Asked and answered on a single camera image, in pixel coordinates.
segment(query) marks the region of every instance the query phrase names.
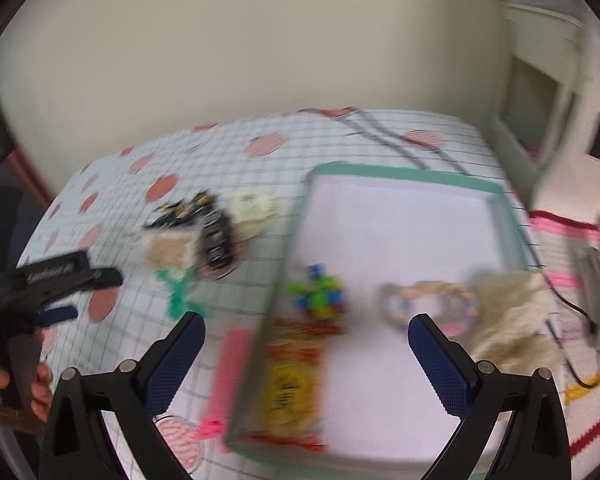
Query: pink polka dot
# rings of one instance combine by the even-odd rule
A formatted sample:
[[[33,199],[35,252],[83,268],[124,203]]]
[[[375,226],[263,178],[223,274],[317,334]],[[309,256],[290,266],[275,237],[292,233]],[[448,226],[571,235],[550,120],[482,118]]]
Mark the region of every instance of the pink polka dot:
[[[126,172],[129,175],[135,175],[138,171],[142,170],[142,168],[144,168],[152,160],[154,160],[153,153],[151,155],[145,155],[144,157],[136,160],[131,166],[129,166],[129,169],[126,170]]]
[[[343,115],[350,114],[351,110],[348,108],[330,108],[328,110],[321,110],[321,112],[329,117],[342,117]]]
[[[55,326],[50,326],[42,331],[42,335],[45,337],[42,343],[43,352],[51,352],[54,343],[56,342],[56,335],[58,335],[58,329]]]
[[[275,152],[285,143],[285,136],[280,134],[269,134],[252,140],[245,151],[251,156],[264,156]]]
[[[210,130],[211,128],[213,128],[214,126],[218,126],[218,123],[205,123],[205,124],[200,124],[199,126],[196,126],[193,128],[194,132],[203,132],[205,130]]]
[[[155,423],[162,438],[171,448],[188,474],[193,473],[202,462],[202,446],[196,439],[196,427],[179,416],[166,416]]]
[[[90,194],[87,197],[87,200],[85,200],[84,202],[82,202],[82,205],[80,206],[80,209],[78,209],[78,212],[80,214],[82,214],[85,211],[87,211],[87,209],[91,207],[91,204],[93,204],[96,201],[97,197],[98,197],[98,193],[97,192],[93,193],[93,194]]]
[[[442,146],[440,136],[429,130],[413,130],[402,136],[402,140],[421,150],[439,150]]]
[[[146,196],[144,197],[147,203],[155,202],[160,200],[168,192],[170,192],[178,183],[178,176],[176,174],[162,176],[155,183],[146,190]]]
[[[54,216],[56,216],[56,213],[60,211],[60,204],[56,204],[56,206],[49,212],[49,219],[53,218]]]
[[[103,290],[96,290],[89,300],[89,318],[94,322],[101,322],[105,319],[113,310],[113,307],[118,300],[117,287],[104,288]]]
[[[96,181],[97,177],[98,177],[97,175],[93,175],[92,177],[89,177],[87,182],[84,183],[84,186],[82,186],[82,190],[87,191],[87,189],[89,189],[89,186]]]
[[[51,236],[49,237],[49,240],[46,241],[46,245],[45,245],[45,253],[54,246],[54,244],[56,243],[56,240],[58,239],[58,231],[54,231],[53,233],[51,233]]]
[[[91,229],[89,229],[86,232],[86,234],[82,237],[82,239],[80,240],[78,247],[80,247],[83,250],[86,250],[89,247],[91,247],[94,243],[96,243],[98,238],[100,238],[100,235],[102,234],[103,229],[104,229],[104,226],[102,224],[98,224],[98,225],[92,227]]]

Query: electrical wire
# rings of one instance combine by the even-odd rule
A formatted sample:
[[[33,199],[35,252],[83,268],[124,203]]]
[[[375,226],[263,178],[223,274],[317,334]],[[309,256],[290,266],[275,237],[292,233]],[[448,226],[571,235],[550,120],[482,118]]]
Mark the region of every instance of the electrical wire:
[[[376,119],[368,111],[362,110],[361,108],[356,108],[356,107],[348,107],[348,108],[344,108],[344,109],[348,110],[352,114],[355,113],[355,114],[359,115],[360,117],[362,117],[362,119],[365,121],[366,124],[368,124],[368,126],[371,126],[373,129],[377,130],[378,132],[381,132],[389,137],[400,139],[401,141],[404,140],[399,134],[396,134],[395,132],[391,131],[389,128],[387,128],[386,126],[381,124],[380,121],[378,121],[378,119]],[[350,134],[347,134],[348,136],[361,135],[363,137],[366,137],[367,139],[374,140],[375,142],[378,142],[380,144],[384,144],[385,146],[387,146],[387,147],[399,152],[401,155],[404,155],[405,157],[407,157],[409,160],[411,160],[414,164],[416,164],[422,170],[429,169],[428,166],[426,166],[417,156],[414,156],[413,154],[407,152],[401,146],[396,146],[394,143],[389,142],[388,140],[383,139],[382,137],[376,136],[376,135],[366,131],[356,121],[349,119],[347,116],[328,115],[328,114],[325,114],[323,110],[320,110],[318,108],[305,108],[305,109],[299,110],[299,111],[320,114],[322,116],[336,120],[336,121],[348,126],[352,130],[354,130]],[[453,159],[451,156],[447,155],[445,152],[443,152],[439,148],[435,148],[435,147],[431,146],[430,144],[427,144],[426,142],[420,142],[418,140],[413,140],[413,139],[409,139],[408,142],[411,142],[412,144],[417,144],[423,148],[426,148],[428,150],[435,152],[438,156],[440,156],[442,159],[444,159],[446,162],[448,162],[450,165],[452,165],[460,173],[465,174],[467,176],[475,176],[475,175],[469,173],[467,170],[465,170],[465,168],[462,167],[462,165],[458,161]],[[544,270],[542,270],[544,265],[540,261],[540,257],[538,256],[538,253],[534,249],[531,241],[529,240],[529,238],[526,235],[522,226],[518,226],[518,232],[520,233],[524,243],[528,247],[529,253],[531,254],[534,264],[542,272],[542,276],[544,277],[544,280],[545,280],[546,284],[548,285],[549,289],[552,291],[552,293],[554,293],[556,298],[558,298],[558,300],[560,300],[565,306],[571,308],[572,310],[576,311],[581,316],[583,316],[585,319],[587,319],[587,321],[589,323],[589,331],[591,333],[595,332],[597,329],[597,325],[591,319],[589,314],[584,309],[577,306],[576,304],[571,303],[571,301],[567,300],[562,294],[560,294],[560,292],[558,292],[557,289],[554,287],[553,283],[551,283],[551,280],[549,280],[549,277],[546,275]],[[557,333],[555,333],[554,327],[551,325],[551,322],[549,322],[549,320],[546,320],[545,323],[549,329],[549,332],[551,333],[552,337],[554,338],[555,343],[558,345],[558,348],[562,351],[562,354],[564,356],[564,361],[567,365],[567,368],[569,369],[569,372],[571,373],[571,375],[573,376],[575,381],[581,387],[586,388],[587,390],[590,390],[592,388],[599,386],[600,385],[600,373],[598,374],[598,378],[596,379],[596,381],[593,384],[587,384],[583,380],[580,379],[580,377],[576,373],[576,370],[573,368],[573,364],[571,364],[571,361],[567,357],[567,353],[566,353],[566,350],[564,349],[564,345],[562,344],[561,339],[558,338]]]

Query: blue gripper pad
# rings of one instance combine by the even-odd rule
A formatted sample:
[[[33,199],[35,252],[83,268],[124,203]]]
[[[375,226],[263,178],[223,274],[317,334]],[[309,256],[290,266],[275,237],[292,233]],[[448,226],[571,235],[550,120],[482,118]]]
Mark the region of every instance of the blue gripper pad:
[[[187,312],[169,335],[156,341],[139,362],[137,380],[148,416],[166,412],[205,342],[205,321]]]
[[[434,336],[433,329],[437,330],[438,334],[436,335],[442,336],[446,343],[451,344],[429,316],[419,314],[414,316],[409,323],[407,330],[409,346],[426,373],[431,386],[438,394],[446,412],[464,420],[471,407],[471,384],[443,348],[444,341],[441,344],[440,338]]]

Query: tray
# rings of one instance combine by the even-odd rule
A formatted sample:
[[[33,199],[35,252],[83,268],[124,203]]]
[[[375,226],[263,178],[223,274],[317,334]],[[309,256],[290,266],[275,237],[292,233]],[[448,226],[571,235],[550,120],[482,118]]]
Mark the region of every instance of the tray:
[[[225,444],[311,478],[420,478],[458,419],[444,411],[403,334],[379,310],[386,283],[468,285],[490,272],[524,269],[525,247],[502,187],[451,173],[327,164],[311,172],[276,293],[250,356]],[[256,443],[264,349],[275,317],[302,319],[285,290],[320,262],[347,287],[346,334],[328,342],[325,453]],[[504,430],[498,424],[486,470]]]

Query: table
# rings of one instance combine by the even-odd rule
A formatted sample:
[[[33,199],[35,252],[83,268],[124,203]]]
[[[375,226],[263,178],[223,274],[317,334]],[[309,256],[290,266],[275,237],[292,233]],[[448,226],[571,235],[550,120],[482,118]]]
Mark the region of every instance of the table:
[[[519,224],[534,240],[525,209],[475,127],[459,118],[427,112],[369,112],[395,132],[416,131],[416,138],[439,140],[447,155],[469,173],[502,184]],[[331,116],[345,113],[328,111]],[[88,248],[94,266],[118,267],[125,283],[115,297],[77,294],[69,298],[80,316],[52,329],[43,350],[56,381],[69,366],[82,373],[104,372],[126,358],[139,358],[174,326],[166,316],[166,290],[152,276],[139,244],[141,225],[156,205],[192,198],[206,188],[222,197],[234,189],[258,187],[274,200],[276,218],[252,241],[238,269],[218,282],[200,283],[193,296],[207,310],[213,310],[214,316],[207,320],[204,348],[176,394],[170,413],[193,424],[199,422],[226,330],[233,325],[256,328],[264,313],[282,261],[293,206],[307,172],[334,161],[413,167],[391,148],[363,136],[348,136],[350,133],[350,128],[333,118],[307,112],[205,124],[127,148],[76,173],[40,222],[21,262]],[[456,171],[435,152],[405,146],[432,170]],[[105,316],[107,301],[114,307]],[[107,415],[106,423],[128,475],[132,480],[142,478],[115,417]],[[194,478],[268,479],[277,475],[275,470],[240,456],[221,453],[215,442],[205,441],[202,447],[204,459]]]

